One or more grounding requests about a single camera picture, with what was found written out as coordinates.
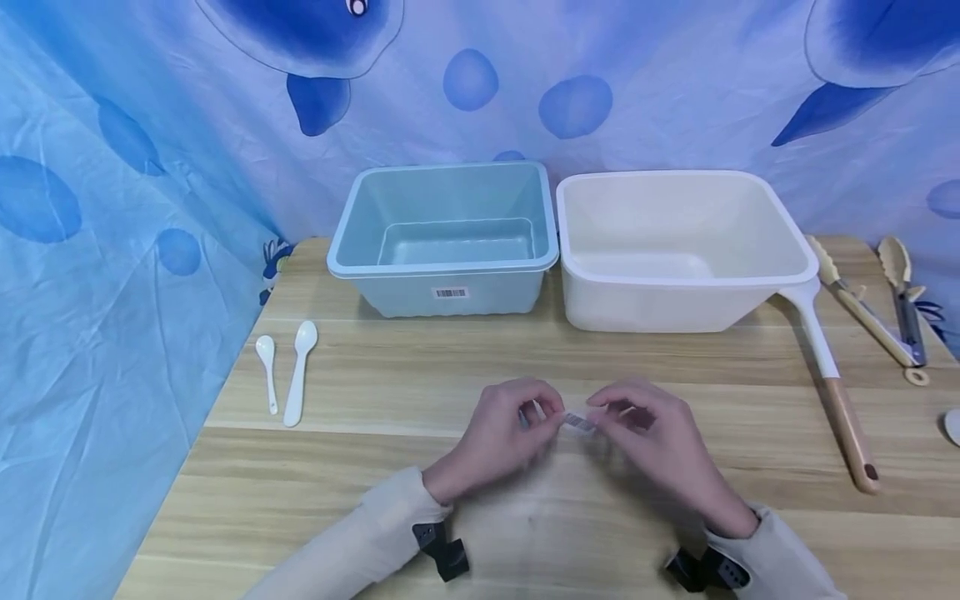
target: barcode label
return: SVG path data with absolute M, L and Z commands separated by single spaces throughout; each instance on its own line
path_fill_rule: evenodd
M 564 426 L 569 427 L 575 433 L 580 435 L 591 434 L 595 428 L 593 423 L 573 413 L 567 413 L 564 416 Z
M 433 297 L 437 300 L 463 300 L 470 297 L 470 290 L 466 287 L 435 287 Z

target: wooden tabletop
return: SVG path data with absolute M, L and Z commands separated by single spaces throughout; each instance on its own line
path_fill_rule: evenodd
M 823 241 L 894 324 L 873 253 L 849 238 Z M 631 374 L 687 399 L 733 486 L 778 510 L 851 598 L 957 597 L 960 448 L 937 419 L 960 406 L 960 370 L 928 328 L 932 384 L 916 388 L 833 297 L 818 298 L 882 478 L 883 495 L 871 497 L 853 487 L 799 320 L 779 298 L 723 333 L 591 333 L 566 322 L 555 268 L 529 315 L 386 320 L 327 272 L 327 247 L 297 246 L 118 598 L 237 598 L 377 481 L 450 449 L 487 384 L 540 377 L 569 408 Z M 320 342 L 303 421 L 288 430 L 283 399 L 304 319 Z M 277 345 L 276 417 L 253 350 L 263 334 Z M 600 439 L 563 432 L 526 476 L 462 502 L 452 527 L 468 547 L 469 576 L 445 585 L 420 556 L 363 597 L 685 596 L 660 567 L 689 524 Z

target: small white spoon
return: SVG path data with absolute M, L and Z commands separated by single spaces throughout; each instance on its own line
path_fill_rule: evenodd
M 306 355 L 317 345 L 317 326 L 312 321 L 304 321 L 297 329 L 294 349 L 297 351 L 297 364 L 294 366 L 294 378 L 290 382 L 290 394 L 283 409 L 283 424 L 293 427 L 303 415 L 303 379 L 306 376 Z
M 944 429 L 954 444 L 960 445 L 960 408 L 947 411 L 944 415 Z
M 267 370 L 267 398 L 269 400 L 270 414 L 275 415 L 280 412 L 276 407 L 276 390 L 274 389 L 274 338 L 269 335 L 261 335 L 256 339 L 256 355 L 260 357 L 263 368 Z

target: beige sleeve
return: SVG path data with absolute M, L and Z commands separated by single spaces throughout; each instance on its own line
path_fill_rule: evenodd
M 414 525 L 442 521 L 450 511 L 423 487 L 418 468 L 402 470 L 365 493 L 360 506 L 268 573 L 244 600 L 352 598 L 420 552 Z
M 827 570 L 790 527 L 769 508 L 751 504 L 760 526 L 746 540 L 727 540 L 710 531 L 710 546 L 750 573 L 736 591 L 740 600 L 846 600 Z

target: plastic spoon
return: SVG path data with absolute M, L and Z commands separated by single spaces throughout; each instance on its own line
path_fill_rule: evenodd
M 820 279 L 814 277 L 806 283 L 780 290 L 780 295 L 790 300 L 800 311 L 806 338 L 813 347 L 820 376 L 823 377 L 824 385 L 827 387 L 827 409 L 832 413 L 832 420 L 838 428 L 837 435 L 847 457 L 853 482 L 861 492 L 879 493 L 880 478 L 874 467 L 870 448 L 867 446 L 867 437 L 860 428 L 860 420 L 856 417 L 853 405 L 847 396 L 847 388 L 843 385 L 840 371 L 833 362 L 827 337 L 824 335 L 823 328 L 820 327 L 820 320 L 817 319 L 814 299 L 819 291 Z
M 947 411 L 944 415 L 944 429 L 954 444 L 960 445 L 960 408 Z
M 267 399 L 271 415 L 279 412 L 279 409 L 276 407 L 276 390 L 274 389 L 275 350 L 274 338 L 269 335 L 261 335 L 256 339 L 256 355 L 260 357 L 263 368 L 267 370 Z
M 297 351 L 297 364 L 294 366 L 294 378 L 290 382 L 290 394 L 283 409 L 283 424 L 293 427 L 303 415 L 303 379 L 306 376 L 306 355 L 317 345 L 317 326 L 312 321 L 304 321 L 297 329 L 294 349 Z

